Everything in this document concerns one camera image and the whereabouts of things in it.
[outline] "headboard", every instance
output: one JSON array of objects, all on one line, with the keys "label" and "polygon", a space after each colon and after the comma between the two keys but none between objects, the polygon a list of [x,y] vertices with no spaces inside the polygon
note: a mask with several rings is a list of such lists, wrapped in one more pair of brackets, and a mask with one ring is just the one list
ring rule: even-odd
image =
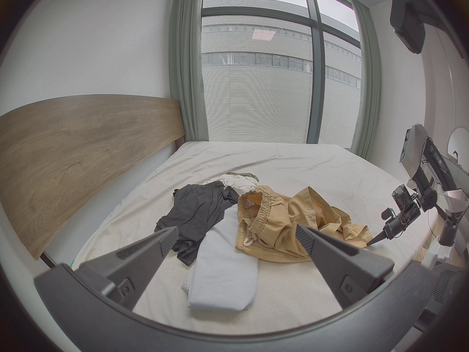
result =
[{"label": "headboard", "polygon": [[75,95],[0,116],[0,202],[31,255],[119,175],[184,135],[175,100]]}]

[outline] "beige pants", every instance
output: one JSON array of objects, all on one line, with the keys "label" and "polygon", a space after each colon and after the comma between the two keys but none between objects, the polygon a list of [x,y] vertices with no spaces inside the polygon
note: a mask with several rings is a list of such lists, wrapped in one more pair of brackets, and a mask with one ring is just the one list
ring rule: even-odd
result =
[{"label": "beige pants", "polygon": [[373,237],[367,226],[352,223],[350,216],[329,206],[308,187],[293,197],[259,186],[238,199],[236,247],[271,262],[311,261],[295,236],[304,224],[363,248]]}]

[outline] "window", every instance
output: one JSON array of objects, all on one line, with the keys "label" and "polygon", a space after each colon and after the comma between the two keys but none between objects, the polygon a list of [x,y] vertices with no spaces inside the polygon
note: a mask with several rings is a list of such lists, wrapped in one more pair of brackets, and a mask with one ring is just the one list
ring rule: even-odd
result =
[{"label": "window", "polygon": [[[309,17],[316,2],[324,40],[315,18]],[[350,148],[362,65],[349,3],[203,0],[201,30],[210,140],[319,142]],[[322,115],[311,114],[318,110]]]}]

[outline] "white bed sheet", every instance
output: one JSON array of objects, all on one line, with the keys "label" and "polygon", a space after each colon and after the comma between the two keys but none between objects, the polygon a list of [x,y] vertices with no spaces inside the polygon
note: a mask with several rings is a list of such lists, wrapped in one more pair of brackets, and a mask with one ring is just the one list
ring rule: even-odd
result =
[{"label": "white bed sheet", "polygon": [[[173,206],[173,190],[227,173],[251,172],[261,185],[293,196],[306,186],[332,206],[367,224],[373,236],[382,227],[381,212],[394,207],[392,191],[400,181],[347,150],[324,144],[189,142],[124,199],[90,237],[74,261],[83,261],[153,233]],[[400,238],[368,249],[391,258],[397,272],[414,257],[437,213],[421,215]],[[189,267],[170,251],[134,312],[185,330],[215,334],[257,334],[315,322],[341,310],[312,262],[259,260],[254,304],[241,312],[192,310],[181,284]]]}]

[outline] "green curtain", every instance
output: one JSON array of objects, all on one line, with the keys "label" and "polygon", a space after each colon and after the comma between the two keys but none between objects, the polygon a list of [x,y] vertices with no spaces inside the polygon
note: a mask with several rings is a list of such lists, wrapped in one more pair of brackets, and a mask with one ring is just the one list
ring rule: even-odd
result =
[{"label": "green curtain", "polygon": [[169,87],[181,106],[185,141],[208,141],[200,48],[202,0],[173,0],[169,22]]},{"label": "green curtain", "polygon": [[381,56],[370,10],[357,0],[352,0],[352,6],[360,31],[362,92],[351,152],[368,159],[378,125],[381,99]]}]

